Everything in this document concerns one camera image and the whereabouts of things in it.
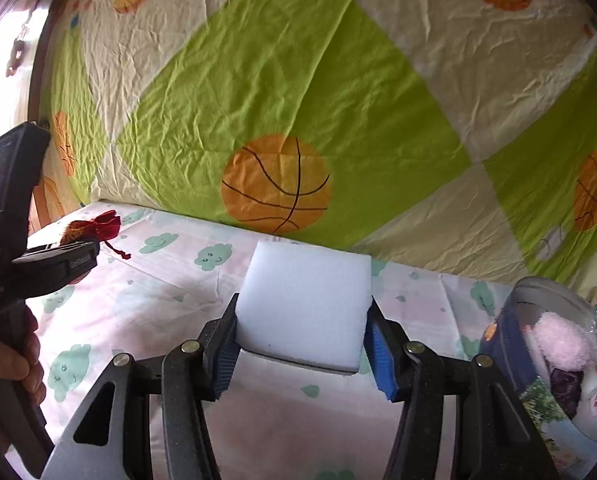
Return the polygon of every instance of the white sponge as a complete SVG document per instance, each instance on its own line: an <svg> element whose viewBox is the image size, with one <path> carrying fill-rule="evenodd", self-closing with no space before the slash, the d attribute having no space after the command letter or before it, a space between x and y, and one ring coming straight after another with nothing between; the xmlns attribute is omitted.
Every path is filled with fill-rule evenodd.
<svg viewBox="0 0 597 480"><path fill-rule="evenodd" d="M236 341L257 354L354 373L371 301L369 256L259 242L236 303Z"/></svg>

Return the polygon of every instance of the red string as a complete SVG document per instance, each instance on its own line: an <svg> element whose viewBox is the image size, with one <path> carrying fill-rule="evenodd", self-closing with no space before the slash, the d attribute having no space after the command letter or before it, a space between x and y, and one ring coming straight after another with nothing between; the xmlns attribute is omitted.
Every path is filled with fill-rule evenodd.
<svg viewBox="0 0 597 480"><path fill-rule="evenodd" d="M114 251L115 253L119 254L120 257L123 258L124 260L129 260L132 257L131 254L124 253L123 251L115 249L114 247L112 247L112 244L109 243L107 240L103 240L103 243L105 245L107 245L109 248L111 248L112 251Z"/></svg>

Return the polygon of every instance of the mattress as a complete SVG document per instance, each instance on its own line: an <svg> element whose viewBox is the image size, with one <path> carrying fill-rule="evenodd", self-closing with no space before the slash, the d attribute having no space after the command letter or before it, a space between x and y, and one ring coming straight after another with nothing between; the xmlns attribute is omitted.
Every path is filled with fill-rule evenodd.
<svg viewBox="0 0 597 480"><path fill-rule="evenodd" d="M583 0L63 0L47 66L50 209L134 203L597 303Z"/></svg>
<svg viewBox="0 0 597 480"><path fill-rule="evenodd" d="M111 208L122 218L112 244L131 258L123 260L101 245L98 266L80 283L28 300L38 319L48 386L41 407L55 442L115 354L129 352L139 360L167 354L195 338L240 290L256 244L290 242L150 208L96 202L32 235L29 246L55 242L69 221ZM398 321L410 339L458 359L477 354L483 330L510 290L372 262L372 292L384 315ZM402 405L388 402L377 390L365 354L359 373L339 375L242 351L229 390L204 408L224 480L352 480L382 477ZM154 478L166 480L160 397L150 400L150 420ZM563 436L559 430L552 435L544 429L562 470L585 471L597 459L597 445L581 434ZM449 445L442 447L439 479L449 477L449 426L444 442ZM10 458L16 463L15 456Z"/></svg>

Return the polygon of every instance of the green fabric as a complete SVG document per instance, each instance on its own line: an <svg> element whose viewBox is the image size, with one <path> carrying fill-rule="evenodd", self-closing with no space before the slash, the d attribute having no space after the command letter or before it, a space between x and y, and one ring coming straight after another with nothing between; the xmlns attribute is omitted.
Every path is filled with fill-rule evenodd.
<svg viewBox="0 0 597 480"><path fill-rule="evenodd" d="M146 89L118 147L166 210L238 224L222 201L224 169L270 134L325 161L329 207L289 236L334 248L470 164L421 77L352 0L230 0Z"/></svg>
<svg viewBox="0 0 597 480"><path fill-rule="evenodd" d="M566 282L597 251L597 225L574 229L579 167L597 150L597 56L556 104L523 134L485 161L496 194L532 274ZM566 233L558 251L536 257L554 226Z"/></svg>
<svg viewBox="0 0 597 480"><path fill-rule="evenodd" d="M56 46L51 117L60 110L67 114L76 161L75 174L69 181L77 198L89 203L90 186L109 140L92 98L81 44L80 28L77 27L68 30Z"/></svg>

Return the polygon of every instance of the black handle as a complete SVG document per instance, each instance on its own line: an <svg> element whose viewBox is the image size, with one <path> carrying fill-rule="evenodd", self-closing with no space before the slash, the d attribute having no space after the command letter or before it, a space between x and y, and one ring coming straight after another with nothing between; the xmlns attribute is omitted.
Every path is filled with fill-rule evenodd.
<svg viewBox="0 0 597 480"><path fill-rule="evenodd" d="M512 385L487 355L469 363L470 393L463 402L459 474L470 480L560 478Z"/></svg>
<svg viewBox="0 0 597 480"><path fill-rule="evenodd" d="M26 333L25 302L19 300L0 316L0 341L22 352ZM40 408L21 383L0 379L0 425L16 448L27 471L40 478L54 449Z"/></svg>
<svg viewBox="0 0 597 480"><path fill-rule="evenodd" d="M152 479L149 396L138 368L129 354L107 365L56 444L43 480Z"/></svg>
<svg viewBox="0 0 597 480"><path fill-rule="evenodd" d="M192 384L194 369L203 372L203 348L196 343L193 349L176 348L163 360L167 466L171 480L220 480L203 407Z"/></svg>
<svg viewBox="0 0 597 480"><path fill-rule="evenodd" d="M411 397L403 404L385 480L434 478L443 425L443 361L422 343L405 355L415 363Z"/></svg>

